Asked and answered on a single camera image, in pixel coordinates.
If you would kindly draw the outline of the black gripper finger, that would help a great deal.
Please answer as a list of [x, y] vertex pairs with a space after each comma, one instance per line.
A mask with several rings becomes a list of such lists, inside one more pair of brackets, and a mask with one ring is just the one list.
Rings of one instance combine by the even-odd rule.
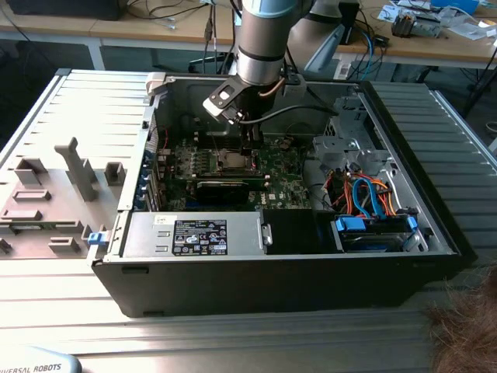
[[251, 155], [263, 146], [263, 133], [259, 124], [243, 124], [240, 131], [242, 155]]

